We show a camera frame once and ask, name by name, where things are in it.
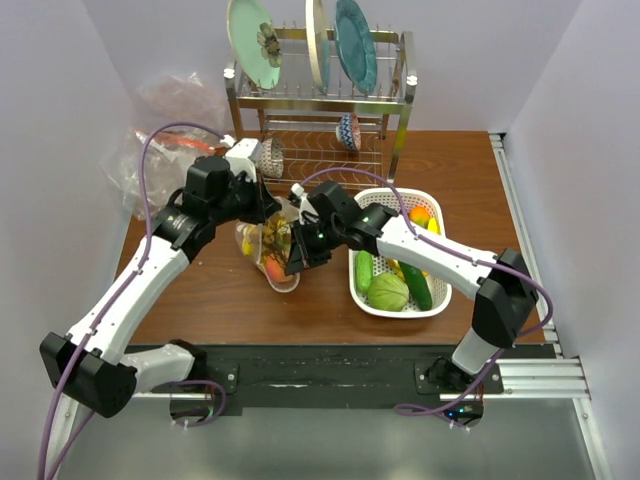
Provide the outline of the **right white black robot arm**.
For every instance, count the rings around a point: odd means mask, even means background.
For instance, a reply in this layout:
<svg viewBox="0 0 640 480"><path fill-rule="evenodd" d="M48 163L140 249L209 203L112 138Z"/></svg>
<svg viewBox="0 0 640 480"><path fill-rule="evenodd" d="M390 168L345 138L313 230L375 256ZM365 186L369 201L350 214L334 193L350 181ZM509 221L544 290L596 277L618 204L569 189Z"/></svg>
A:
<svg viewBox="0 0 640 480"><path fill-rule="evenodd" d="M321 266L345 245L426 271L473 300L469 330L448 358L426 372L433 383L469 392L489 361L513 346L538 302L524 258L515 250L494 254L457 243L411 222L405 207L362 207L332 181L311 192L296 184L290 198L299 218L292 225L287 273Z"/></svg>

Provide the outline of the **yellow banana bunch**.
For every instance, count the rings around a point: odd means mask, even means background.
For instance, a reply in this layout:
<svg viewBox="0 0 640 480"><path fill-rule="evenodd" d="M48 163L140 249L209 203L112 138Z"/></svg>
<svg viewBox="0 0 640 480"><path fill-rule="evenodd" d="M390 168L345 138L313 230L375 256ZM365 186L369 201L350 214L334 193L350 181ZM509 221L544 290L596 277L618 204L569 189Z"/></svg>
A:
<svg viewBox="0 0 640 480"><path fill-rule="evenodd" d="M260 237L246 235L241 242L242 254L246 257L255 257L259 253Z"/></svg>

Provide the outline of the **clear zip top bag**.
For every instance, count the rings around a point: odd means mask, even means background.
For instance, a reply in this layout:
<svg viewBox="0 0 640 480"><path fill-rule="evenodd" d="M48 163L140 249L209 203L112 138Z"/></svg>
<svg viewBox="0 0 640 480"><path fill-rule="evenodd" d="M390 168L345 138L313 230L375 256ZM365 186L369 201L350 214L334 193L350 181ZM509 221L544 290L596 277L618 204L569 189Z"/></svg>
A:
<svg viewBox="0 0 640 480"><path fill-rule="evenodd" d="M298 219L298 209L283 197L276 200L281 209L264 223L238 221L235 240L243 256L264 274L274 291L290 293L300 281L299 273L285 273L293 238L291 223Z"/></svg>

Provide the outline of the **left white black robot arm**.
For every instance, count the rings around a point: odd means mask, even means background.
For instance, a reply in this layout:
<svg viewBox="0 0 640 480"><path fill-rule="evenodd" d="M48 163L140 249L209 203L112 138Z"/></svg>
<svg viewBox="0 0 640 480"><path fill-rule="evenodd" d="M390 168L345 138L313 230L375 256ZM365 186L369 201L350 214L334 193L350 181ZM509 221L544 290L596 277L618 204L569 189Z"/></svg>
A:
<svg viewBox="0 0 640 480"><path fill-rule="evenodd" d="M136 393L175 383L185 392L207 380L206 354L183 340L128 355L133 333L167 286L211 242L218 226L259 224L281 208L253 159L226 154L198 158L186 184L152 223L134 258L99 303L70 331L49 333L39 350L56 392L104 418Z"/></svg>

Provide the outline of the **toy peach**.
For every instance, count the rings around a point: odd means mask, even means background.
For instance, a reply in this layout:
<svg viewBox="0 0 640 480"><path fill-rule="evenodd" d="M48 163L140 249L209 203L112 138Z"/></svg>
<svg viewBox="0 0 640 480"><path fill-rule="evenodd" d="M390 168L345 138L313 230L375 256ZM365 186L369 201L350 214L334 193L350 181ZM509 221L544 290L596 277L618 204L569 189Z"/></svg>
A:
<svg viewBox="0 0 640 480"><path fill-rule="evenodd" d="M291 275L287 275L285 268L280 262L271 256L265 259L264 268L269 280L275 283L287 283L293 279Z"/></svg>

